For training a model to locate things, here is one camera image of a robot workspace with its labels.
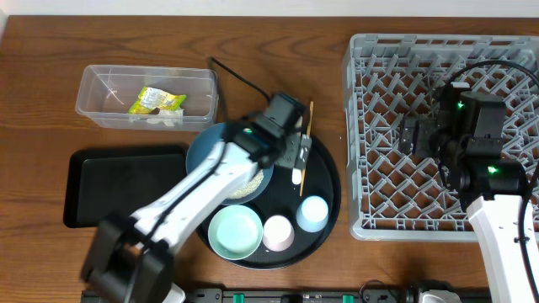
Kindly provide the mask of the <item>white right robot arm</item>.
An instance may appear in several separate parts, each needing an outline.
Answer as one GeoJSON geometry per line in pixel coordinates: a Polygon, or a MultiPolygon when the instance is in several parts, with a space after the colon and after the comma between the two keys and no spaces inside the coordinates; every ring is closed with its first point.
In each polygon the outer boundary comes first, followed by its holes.
{"type": "Polygon", "coordinates": [[[504,100],[451,82],[438,92],[433,117],[406,117],[398,150],[437,162],[444,188],[467,213],[483,255],[494,302],[538,300],[538,246],[531,194],[536,178],[502,156],[504,100]]]}

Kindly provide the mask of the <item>yellow green snack wrapper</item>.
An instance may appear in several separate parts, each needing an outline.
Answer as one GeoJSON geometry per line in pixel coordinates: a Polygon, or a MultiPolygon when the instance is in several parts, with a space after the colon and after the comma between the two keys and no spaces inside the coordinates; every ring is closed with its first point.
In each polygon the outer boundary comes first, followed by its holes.
{"type": "Polygon", "coordinates": [[[174,95],[158,88],[143,87],[129,114],[150,114],[155,109],[176,111],[187,99],[184,94],[174,95]]]}

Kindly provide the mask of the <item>blue plate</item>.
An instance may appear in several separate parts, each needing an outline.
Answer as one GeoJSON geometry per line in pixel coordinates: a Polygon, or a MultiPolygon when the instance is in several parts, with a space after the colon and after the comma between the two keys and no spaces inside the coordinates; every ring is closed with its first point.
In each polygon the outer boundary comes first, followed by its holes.
{"type": "MultiPolygon", "coordinates": [[[[196,136],[195,140],[189,147],[186,157],[186,171],[187,174],[190,174],[194,171],[210,154],[213,146],[216,142],[222,140],[222,132],[225,129],[224,123],[219,123],[211,126],[210,128],[202,131],[199,135],[196,136]]],[[[264,180],[260,186],[250,195],[242,199],[225,199],[223,205],[240,205],[247,203],[259,195],[266,189],[270,183],[270,179],[273,175],[274,167],[266,168],[260,170],[264,172],[264,180]]]]}

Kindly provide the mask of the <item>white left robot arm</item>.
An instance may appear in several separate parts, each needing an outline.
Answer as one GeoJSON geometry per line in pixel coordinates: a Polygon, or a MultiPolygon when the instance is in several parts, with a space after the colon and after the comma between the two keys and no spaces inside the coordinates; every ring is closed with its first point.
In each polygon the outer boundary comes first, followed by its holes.
{"type": "Polygon", "coordinates": [[[224,124],[222,138],[181,182],[129,216],[98,225],[80,279],[108,302],[183,302],[174,258],[195,229],[234,191],[291,152],[312,113],[286,93],[268,107],[224,124]]]}

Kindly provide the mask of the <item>light blue cup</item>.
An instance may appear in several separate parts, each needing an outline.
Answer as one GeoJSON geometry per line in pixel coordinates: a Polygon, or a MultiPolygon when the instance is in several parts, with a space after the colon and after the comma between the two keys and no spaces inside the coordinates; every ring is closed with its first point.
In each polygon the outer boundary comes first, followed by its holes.
{"type": "Polygon", "coordinates": [[[303,200],[296,211],[297,225],[306,232],[321,231],[328,223],[329,208],[327,202],[316,195],[303,200]]]}

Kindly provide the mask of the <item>white rice pile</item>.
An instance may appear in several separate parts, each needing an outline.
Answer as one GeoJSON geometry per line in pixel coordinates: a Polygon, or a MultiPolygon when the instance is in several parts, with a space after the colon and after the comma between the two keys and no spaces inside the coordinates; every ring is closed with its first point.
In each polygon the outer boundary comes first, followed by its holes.
{"type": "Polygon", "coordinates": [[[264,180],[264,172],[258,171],[258,173],[242,188],[234,191],[229,195],[229,199],[242,199],[252,194],[264,180]]]}

